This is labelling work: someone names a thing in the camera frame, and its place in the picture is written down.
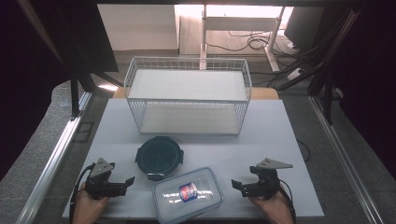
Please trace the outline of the person's left hand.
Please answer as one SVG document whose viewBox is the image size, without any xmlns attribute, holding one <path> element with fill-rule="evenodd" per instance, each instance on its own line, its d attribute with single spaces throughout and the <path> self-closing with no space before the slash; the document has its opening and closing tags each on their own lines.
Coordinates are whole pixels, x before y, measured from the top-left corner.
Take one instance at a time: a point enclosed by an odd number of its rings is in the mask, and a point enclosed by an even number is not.
<svg viewBox="0 0 396 224">
<path fill-rule="evenodd" d="M 85 190 L 85 183 L 82 183 L 75 202 L 72 224 L 95 224 L 95 221 L 102 215 L 108 202 L 108 197 L 99 200 L 93 199 Z"/>
</svg>

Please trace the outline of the white power strip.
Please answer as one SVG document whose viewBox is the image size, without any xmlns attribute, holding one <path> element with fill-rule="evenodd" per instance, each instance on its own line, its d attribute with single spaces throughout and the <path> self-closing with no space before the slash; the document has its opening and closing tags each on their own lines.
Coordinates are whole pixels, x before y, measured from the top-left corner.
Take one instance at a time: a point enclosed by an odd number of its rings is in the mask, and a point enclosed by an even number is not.
<svg viewBox="0 0 396 224">
<path fill-rule="evenodd" d="M 304 72 L 304 70 L 302 68 L 296 68 L 290 74 L 288 74 L 287 79 L 293 80 L 293 79 L 297 78 L 303 72 Z"/>
</svg>

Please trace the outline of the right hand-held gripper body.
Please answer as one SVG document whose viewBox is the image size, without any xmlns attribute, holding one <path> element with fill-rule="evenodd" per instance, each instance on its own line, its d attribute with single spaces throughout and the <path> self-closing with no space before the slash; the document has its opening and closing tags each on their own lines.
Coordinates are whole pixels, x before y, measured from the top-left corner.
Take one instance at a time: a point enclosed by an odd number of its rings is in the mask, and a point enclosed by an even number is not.
<svg viewBox="0 0 396 224">
<path fill-rule="evenodd" d="M 261 196 L 271 198 L 280 189 L 280 180 L 277 175 L 277 169 L 292 168 L 292 164 L 281 161 L 275 161 L 265 158 L 255 166 L 250 166 L 249 171 L 259 178 L 259 181 L 253 185 L 261 189 Z"/>
</svg>

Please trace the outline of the person's right hand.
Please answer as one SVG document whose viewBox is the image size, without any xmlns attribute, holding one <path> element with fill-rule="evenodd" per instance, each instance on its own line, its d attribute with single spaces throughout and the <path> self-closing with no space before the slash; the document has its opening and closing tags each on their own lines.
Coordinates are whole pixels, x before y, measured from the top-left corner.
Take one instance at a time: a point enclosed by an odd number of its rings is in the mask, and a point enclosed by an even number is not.
<svg viewBox="0 0 396 224">
<path fill-rule="evenodd" d="M 293 224 L 288 201 L 281 192 L 268 200 L 261 197 L 249 197 L 248 199 L 262 210 L 271 224 Z"/>
</svg>

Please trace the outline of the white cabinet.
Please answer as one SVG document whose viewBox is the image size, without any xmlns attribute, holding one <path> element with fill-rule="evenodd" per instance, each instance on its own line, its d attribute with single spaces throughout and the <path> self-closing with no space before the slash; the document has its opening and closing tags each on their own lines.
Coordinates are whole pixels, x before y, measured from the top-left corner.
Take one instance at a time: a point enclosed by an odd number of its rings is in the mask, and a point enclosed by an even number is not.
<svg viewBox="0 0 396 224">
<path fill-rule="evenodd" d="M 179 16 L 173 5 L 99 5 L 114 50 L 178 49 Z"/>
</svg>

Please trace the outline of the white wire shelf rack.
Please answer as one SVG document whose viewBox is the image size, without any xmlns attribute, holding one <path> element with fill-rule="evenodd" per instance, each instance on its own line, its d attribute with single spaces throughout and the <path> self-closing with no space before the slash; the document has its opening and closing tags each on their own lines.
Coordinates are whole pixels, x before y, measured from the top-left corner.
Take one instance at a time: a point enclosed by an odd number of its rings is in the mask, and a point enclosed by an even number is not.
<svg viewBox="0 0 396 224">
<path fill-rule="evenodd" d="M 134 57 L 124 79 L 142 134 L 238 135 L 251 92 L 244 59 Z"/>
</svg>

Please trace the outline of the white desk frame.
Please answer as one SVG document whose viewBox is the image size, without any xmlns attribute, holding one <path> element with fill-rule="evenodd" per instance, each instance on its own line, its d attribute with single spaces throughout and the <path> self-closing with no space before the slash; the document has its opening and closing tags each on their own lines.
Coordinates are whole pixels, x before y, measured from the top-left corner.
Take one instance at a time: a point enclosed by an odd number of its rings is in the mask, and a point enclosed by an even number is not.
<svg viewBox="0 0 396 224">
<path fill-rule="evenodd" d="M 203 5 L 200 57 L 207 55 L 207 31 L 258 31 L 269 32 L 264 51 L 272 71 L 280 71 L 274 54 L 274 45 L 285 7 L 215 6 Z"/>
</svg>

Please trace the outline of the dark monitor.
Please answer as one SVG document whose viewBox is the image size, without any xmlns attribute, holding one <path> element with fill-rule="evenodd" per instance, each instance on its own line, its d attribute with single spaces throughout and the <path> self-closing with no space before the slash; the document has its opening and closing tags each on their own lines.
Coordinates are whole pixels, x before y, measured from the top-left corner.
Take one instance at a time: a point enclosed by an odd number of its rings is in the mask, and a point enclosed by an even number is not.
<svg viewBox="0 0 396 224">
<path fill-rule="evenodd" d="M 322 38 L 322 7 L 295 7 L 284 35 L 300 50 L 312 49 Z"/>
</svg>

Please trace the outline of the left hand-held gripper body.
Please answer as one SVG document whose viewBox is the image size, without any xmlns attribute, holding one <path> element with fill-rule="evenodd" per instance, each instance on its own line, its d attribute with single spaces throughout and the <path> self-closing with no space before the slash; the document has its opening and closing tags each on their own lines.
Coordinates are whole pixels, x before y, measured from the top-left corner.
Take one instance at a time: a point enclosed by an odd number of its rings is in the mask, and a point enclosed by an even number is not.
<svg viewBox="0 0 396 224">
<path fill-rule="evenodd" d="M 111 188 L 125 188 L 123 183 L 110 183 L 108 181 L 115 163 L 108 163 L 103 158 L 99 158 L 93 165 L 86 181 L 85 190 L 95 199 L 99 200 L 108 197 L 107 193 Z"/>
</svg>

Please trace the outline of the clear rectangular container blue lid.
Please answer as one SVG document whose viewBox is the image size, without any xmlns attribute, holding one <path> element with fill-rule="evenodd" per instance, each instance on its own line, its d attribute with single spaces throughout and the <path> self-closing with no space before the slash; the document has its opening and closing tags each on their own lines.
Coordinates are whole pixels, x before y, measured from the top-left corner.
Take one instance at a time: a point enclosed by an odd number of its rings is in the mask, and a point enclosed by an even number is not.
<svg viewBox="0 0 396 224">
<path fill-rule="evenodd" d="M 152 195 L 161 224 L 179 224 L 211 212 L 223 202 L 218 180 L 208 167 L 157 182 Z"/>
</svg>

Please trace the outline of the aluminium rail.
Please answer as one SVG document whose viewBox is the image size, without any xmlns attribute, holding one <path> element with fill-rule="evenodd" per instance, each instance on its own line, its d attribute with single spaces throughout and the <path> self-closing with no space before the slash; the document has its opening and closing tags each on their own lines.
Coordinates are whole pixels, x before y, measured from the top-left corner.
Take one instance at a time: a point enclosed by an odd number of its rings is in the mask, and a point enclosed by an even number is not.
<svg viewBox="0 0 396 224">
<path fill-rule="evenodd" d="M 86 110 L 92 94 L 83 92 L 78 99 L 78 112 L 65 125 L 64 130 L 49 157 L 40 177 L 38 178 L 35 187 L 33 188 L 25 206 L 15 224 L 33 224 L 35 216 L 43 203 L 45 196 L 50 188 L 50 184 L 55 177 L 57 170 L 62 162 L 64 154 L 70 145 L 71 139 L 80 124 L 81 117 Z"/>
<path fill-rule="evenodd" d="M 323 114 L 324 108 L 321 105 L 319 98 L 315 96 L 309 96 L 308 99 L 314 108 L 319 122 L 332 145 L 332 149 L 336 154 L 344 170 L 344 173 L 346 174 L 346 178 L 348 179 L 368 221 L 370 224 L 384 224 L 384 220 L 379 214 L 377 206 L 375 205 L 369 190 L 363 184 L 361 177 L 347 155 L 347 152 L 338 134 L 336 133 L 334 127 L 325 119 Z"/>
</svg>

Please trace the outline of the round black lid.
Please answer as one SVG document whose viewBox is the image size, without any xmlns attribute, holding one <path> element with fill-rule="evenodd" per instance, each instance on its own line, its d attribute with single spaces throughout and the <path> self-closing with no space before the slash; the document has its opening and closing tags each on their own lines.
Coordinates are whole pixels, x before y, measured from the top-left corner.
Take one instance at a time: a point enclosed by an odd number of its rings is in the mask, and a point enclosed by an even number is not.
<svg viewBox="0 0 396 224">
<path fill-rule="evenodd" d="M 179 144 L 166 136 L 146 141 L 136 152 L 135 162 L 151 181 L 161 181 L 183 163 L 184 151 Z"/>
</svg>

